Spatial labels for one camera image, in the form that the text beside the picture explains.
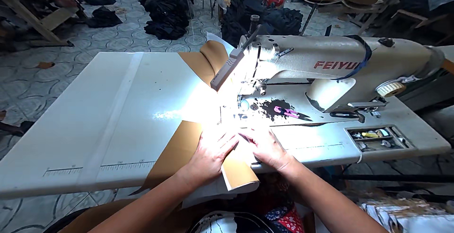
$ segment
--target hand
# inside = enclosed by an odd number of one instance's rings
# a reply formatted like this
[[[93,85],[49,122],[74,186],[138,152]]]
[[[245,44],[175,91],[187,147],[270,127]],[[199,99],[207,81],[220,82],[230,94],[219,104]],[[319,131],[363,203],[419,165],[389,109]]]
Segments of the hand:
[[[221,174],[225,157],[237,143],[236,133],[220,126],[204,130],[194,155],[179,170],[180,175],[194,189],[209,183]]]
[[[281,172],[295,158],[282,148],[270,128],[262,130],[241,129],[239,134],[247,137],[256,146],[253,154],[262,162]]]

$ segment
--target wooden frame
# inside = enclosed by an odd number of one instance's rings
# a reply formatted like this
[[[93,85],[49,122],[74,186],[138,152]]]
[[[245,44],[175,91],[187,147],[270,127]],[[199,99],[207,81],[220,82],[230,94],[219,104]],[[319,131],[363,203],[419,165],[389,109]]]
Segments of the wooden frame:
[[[55,35],[52,30],[58,27],[61,23],[65,22],[75,13],[85,16],[78,7],[60,8],[48,16],[39,20],[33,13],[31,13],[22,3],[18,0],[2,0],[9,8],[11,8],[21,19],[31,25],[38,33],[40,33],[46,40],[32,40],[32,46],[69,46],[65,40],[61,40]]]

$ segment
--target white table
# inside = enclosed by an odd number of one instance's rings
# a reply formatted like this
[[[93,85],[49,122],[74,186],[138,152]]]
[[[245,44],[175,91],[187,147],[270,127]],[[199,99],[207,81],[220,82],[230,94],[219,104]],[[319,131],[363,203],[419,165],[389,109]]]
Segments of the white table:
[[[312,167],[450,149],[398,99],[389,101],[381,118],[366,114],[362,125],[350,121],[273,131],[284,148]],[[220,115],[216,93],[178,53],[100,52],[0,161],[0,198],[140,186],[181,120],[213,124]],[[417,149],[362,153],[344,129],[389,124]]]

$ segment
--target right hand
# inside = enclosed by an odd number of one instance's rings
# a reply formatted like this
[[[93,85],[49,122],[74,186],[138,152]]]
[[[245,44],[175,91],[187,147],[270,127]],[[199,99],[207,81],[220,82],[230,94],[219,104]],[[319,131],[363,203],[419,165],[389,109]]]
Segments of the right hand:
[[[260,161],[281,172],[295,158],[282,148],[275,134],[268,129],[240,129],[239,134],[245,136],[255,144],[253,154]]]

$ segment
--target left hand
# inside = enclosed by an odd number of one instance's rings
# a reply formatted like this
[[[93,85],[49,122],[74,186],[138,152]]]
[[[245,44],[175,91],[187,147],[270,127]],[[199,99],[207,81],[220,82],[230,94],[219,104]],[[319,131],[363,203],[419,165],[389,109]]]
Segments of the left hand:
[[[225,157],[237,143],[236,132],[220,126],[204,130],[194,155],[177,173],[194,189],[207,184],[221,174]]]

